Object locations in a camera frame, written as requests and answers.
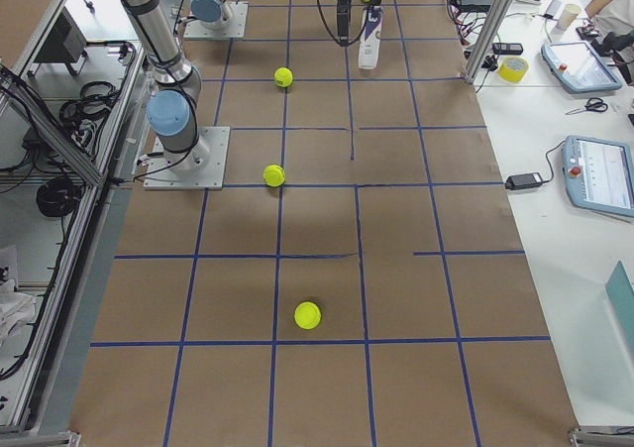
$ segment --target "green panel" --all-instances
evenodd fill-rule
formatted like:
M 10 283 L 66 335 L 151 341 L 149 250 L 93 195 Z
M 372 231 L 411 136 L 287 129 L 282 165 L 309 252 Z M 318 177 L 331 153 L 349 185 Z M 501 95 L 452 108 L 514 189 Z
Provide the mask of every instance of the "green panel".
M 625 340 L 634 352 L 634 289 L 621 261 L 616 264 L 605 289 L 625 334 Z

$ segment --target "yellow tape roll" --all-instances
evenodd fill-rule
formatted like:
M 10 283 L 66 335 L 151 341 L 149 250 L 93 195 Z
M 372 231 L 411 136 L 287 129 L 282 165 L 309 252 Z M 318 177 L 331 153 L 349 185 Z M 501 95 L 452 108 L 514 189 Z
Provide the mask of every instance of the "yellow tape roll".
M 509 82 L 519 82 L 528 70 L 528 62 L 522 57 L 509 56 L 502 61 L 499 76 Z

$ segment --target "touchscreen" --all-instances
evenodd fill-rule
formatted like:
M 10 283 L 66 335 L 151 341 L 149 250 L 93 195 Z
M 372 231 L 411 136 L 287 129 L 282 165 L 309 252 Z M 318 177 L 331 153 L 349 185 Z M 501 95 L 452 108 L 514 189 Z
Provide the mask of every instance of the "touchscreen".
M 588 202 L 632 208 L 632 187 L 625 149 L 616 145 L 579 140 L 580 163 Z

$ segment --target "power adapter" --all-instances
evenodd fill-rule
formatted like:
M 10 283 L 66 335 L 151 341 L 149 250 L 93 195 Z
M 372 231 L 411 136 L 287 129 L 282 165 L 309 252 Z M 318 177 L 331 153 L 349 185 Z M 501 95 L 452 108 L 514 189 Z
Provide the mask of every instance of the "power adapter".
M 524 174 L 512 174 L 506 179 L 504 187 L 511 191 L 518 189 L 530 189 L 544 184 L 544 178 L 538 172 L 526 172 Z

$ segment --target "scissors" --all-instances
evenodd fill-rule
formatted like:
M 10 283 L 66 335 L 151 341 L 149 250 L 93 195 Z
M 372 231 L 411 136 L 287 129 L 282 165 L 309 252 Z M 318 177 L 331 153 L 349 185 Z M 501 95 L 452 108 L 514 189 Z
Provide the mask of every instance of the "scissors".
M 576 113 L 581 112 L 603 113 L 606 111 L 607 103 L 605 103 L 602 98 L 592 97 L 587 100 L 583 107 L 576 108 L 575 110 L 571 110 L 570 112 L 566 112 L 566 115 L 575 115 Z

